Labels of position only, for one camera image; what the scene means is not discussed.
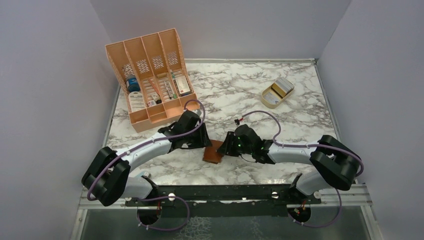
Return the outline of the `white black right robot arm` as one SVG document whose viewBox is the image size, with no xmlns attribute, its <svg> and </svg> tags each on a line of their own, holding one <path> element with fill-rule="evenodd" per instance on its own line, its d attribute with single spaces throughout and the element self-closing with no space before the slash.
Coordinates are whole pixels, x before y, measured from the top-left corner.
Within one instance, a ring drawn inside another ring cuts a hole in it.
<svg viewBox="0 0 424 240">
<path fill-rule="evenodd" d="M 323 135 L 317 142 L 303 145 L 279 143 L 272 139 L 261 139 L 246 124 L 229 131 L 217 152 L 232 157 L 248 155 L 260 164 L 312 165 L 314 169 L 299 174 L 288 190 L 289 199 L 296 204 L 322 189 L 349 190 L 363 169 L 359 156 L 330 135 Z"/>
</svg>

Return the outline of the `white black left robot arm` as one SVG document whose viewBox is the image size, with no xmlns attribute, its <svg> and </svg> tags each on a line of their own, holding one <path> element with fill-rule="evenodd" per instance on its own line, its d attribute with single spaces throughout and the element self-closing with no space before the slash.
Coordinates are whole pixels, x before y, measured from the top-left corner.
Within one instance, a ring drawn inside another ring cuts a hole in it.
<svg viewBox="0 0 424 240">
<path fill-rule="evenodd" d="M 179 119 L 136 144 L 113 150 L 101 148 L 81 183 L 88 190 L 88 201 L 99 201 L 107 207 L 120 198 L 138 198 L 144 205 L 152 205 L 157 200 L 155 183 L 147 177 L 135 179 L 130 173 L 148 161 L 181 149 L 183 145 L 195 149 L 211 145 L 207 136 L 205 116 L 186 110 Z"/>
</svg>

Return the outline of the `brown leather card holder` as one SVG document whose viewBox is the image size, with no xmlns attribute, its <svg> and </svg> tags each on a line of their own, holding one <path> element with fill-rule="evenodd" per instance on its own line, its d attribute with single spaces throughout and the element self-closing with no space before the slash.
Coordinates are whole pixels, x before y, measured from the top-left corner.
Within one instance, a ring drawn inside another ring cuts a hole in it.
<svg viewBox="0 0 424 240">
<path fill-rule="evenodd" d="M 223 155 L 217 152 L 217 150 L 223 142 L 213 139 L 211 139 L 210 142 L 212 145 L 205 148 L 202 160 L 211 164 L 219 164 L 222 162 Z"/>
</svg>

